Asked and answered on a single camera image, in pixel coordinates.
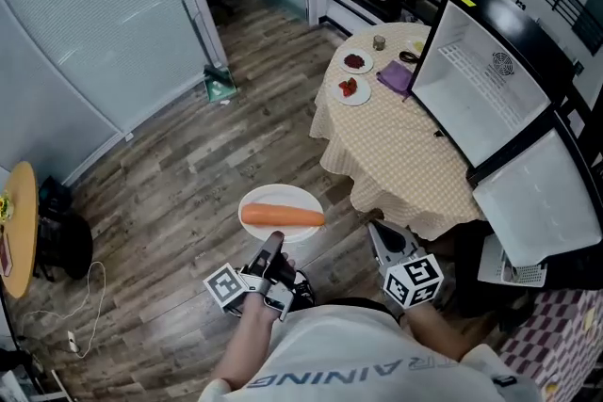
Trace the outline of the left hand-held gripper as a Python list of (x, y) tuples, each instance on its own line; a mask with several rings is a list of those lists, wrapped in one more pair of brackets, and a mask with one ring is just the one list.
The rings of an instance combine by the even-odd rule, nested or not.
[(281, 252), (282, 232), (273, 232), (242, 268), (225, 264), (204, 280), (208, 293), (224, 313), (242, 315), (244, 298), (260, 295), (264, 305), (284, 321), (294, 300), (296, 270)]

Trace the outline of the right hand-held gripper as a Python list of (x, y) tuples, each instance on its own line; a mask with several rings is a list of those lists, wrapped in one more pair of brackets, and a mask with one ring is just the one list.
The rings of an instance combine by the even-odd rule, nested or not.
[[(395, 223), (371, 221), (367, 228), (379, 266), (386, 262), (385, 257), (408, 257), (419, 249), (413, 233)], [(427, 254), (388, 267), (383, 278), (383, 291), (402, 309), (410, 309), (433, 300), (443, 281), (444, 274), (436, 258)]]

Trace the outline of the orange carrot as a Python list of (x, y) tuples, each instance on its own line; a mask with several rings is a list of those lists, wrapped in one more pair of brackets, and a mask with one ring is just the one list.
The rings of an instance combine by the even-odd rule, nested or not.
[(319, 227), (325, 223), (321, 212), (266, 203), (249, 203), (241, 208), (243, 223), (254, 226)]

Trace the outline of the white round plate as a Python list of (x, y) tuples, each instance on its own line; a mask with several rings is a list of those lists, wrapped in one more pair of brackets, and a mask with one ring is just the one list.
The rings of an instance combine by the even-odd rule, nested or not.
[(312, 211), (321, 212), (323, 209), (318, 200), (308, 191), (293, 185), (272, 184), (259, 186), (240, 201), (238, 206), (238, 218), (243, 228), (254, 238), (266, 240), (274, 231), (281, 231), (285, 236), (286, 243), (300, 242), (317, 233), (319, 227), (292, 227), (292, 226), (254, 226), (243, 223), (241, 220), (241, 208), (249, 203), (266, 203), (275, 205), (286, 205)]

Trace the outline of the black mini fridge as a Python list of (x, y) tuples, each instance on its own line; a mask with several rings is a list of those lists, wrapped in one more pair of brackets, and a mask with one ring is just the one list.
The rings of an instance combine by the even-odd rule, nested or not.
[(603, 191), (568, 118), (583, 107), (573, 77), (511, 0), (443, 0), (411, 81), (515, 266), (603, 242)]

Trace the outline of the person's right forearm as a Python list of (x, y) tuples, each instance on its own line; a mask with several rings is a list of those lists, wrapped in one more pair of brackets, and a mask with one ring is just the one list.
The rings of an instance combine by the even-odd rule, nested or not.
[(449, 359), (460, 361), (472, 348), (469, 341), (430, 303), (405, 311), (405, 318), (415, 339), (423, 346)]

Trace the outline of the person's left forearm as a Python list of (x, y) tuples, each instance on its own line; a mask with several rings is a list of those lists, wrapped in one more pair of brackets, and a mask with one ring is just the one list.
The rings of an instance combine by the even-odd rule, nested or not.
[(267, 359), (277, 318), (277, 312), (265, 305), (261, 295), (248, 294), (234, 335), (210, 380), (223, 380), (232, 390), (250, 382)]

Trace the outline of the person's black trousers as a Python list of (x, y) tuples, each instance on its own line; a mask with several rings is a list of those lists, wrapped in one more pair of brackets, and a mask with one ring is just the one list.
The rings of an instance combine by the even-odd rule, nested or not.
[(364, 308), (384, 314), (388, 314), (395, 319), (396, 322), (400, 321), (399, 315), (394, 315), (384, 304), (371, 300), (364, 297), (340, 297), (332, 298), (323, 303), (317, 302), (316, 294), (312, 288), (309, 278), (306, 274), (301, 271), (296, 271), (295, 281), (293, 285), (293, 302), (289, 311), (291, 313), (316, 308), (319, 306), (346, 306)]

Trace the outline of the table with yellow checked cloth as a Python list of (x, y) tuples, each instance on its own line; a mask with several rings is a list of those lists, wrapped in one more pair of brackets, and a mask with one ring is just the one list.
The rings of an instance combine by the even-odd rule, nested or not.
[[(384, 218), (433, 241), (456, 225), (482, 220), (465, 178), (467, 164), (418, 102), (393, 92), (375, 76), (396, 60), (411, 41), (424, 41), (430, 29), (422, 24), (378, 24), (349, 37), (337, 48), (324, 74), (315, 103), (311, 137), (325, 138), (320, 164), (331, 173), (352, 178), (352, 206), (361, 212), (379, 209)], [(386, 39), (382, 51), (373, 37)], [(347, 106), (329, 90), (350, 77), (338, 65), (345, 49), (359, 48), (373, 59), (364, 74), (371, 88), (367, 103)]]

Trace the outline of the white perforated basket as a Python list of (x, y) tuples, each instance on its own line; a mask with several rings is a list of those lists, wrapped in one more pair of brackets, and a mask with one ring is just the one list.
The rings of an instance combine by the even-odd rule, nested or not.
[(546, 282), (547, 264), (513, 266), (498, 238), (484, 238), (478, 280), (507, 286), (542, 288)]

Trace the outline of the white plate of strawberries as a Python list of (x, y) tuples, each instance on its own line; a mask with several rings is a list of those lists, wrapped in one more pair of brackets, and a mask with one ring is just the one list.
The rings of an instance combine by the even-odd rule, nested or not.
[(353, 75), (343, 81), (335, 81), (329, 87), (332, 97), (347, 106), (359, 106), (368, 102), (371, 88), (362, 76)]

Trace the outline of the green dustpan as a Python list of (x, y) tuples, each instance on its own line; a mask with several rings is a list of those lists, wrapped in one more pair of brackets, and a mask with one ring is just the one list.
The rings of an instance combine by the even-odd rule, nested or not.
[(234, 79), (226, 67), (206, 65), (204, 85), (209, 103), (225, 101), (236, 94)]

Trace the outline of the white plate of red berries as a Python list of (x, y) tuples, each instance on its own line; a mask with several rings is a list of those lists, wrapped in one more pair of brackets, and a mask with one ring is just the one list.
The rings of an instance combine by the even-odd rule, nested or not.
[(345, 72), (363, 74), (370, 72), (374, 66), (372, 57), (363, 49), (345, 49), (337, 56), (338, 65)]

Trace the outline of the black round stool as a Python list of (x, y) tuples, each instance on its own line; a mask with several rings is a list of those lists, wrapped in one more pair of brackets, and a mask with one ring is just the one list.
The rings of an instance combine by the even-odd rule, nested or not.
[(72, 208), (70, 189), (48, 176), (39, 188), (34, 276), (54, 282), (52, 268), (81, 280), (92, 263), (93, 240), (88, 222)]

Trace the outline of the red book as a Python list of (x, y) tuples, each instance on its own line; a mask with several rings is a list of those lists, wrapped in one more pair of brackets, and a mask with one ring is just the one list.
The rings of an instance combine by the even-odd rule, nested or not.
[(4, 233), (0, 240), (0, 272), (8, 277), (12, 270), (12, 259), (9, 250), (8, 236)]

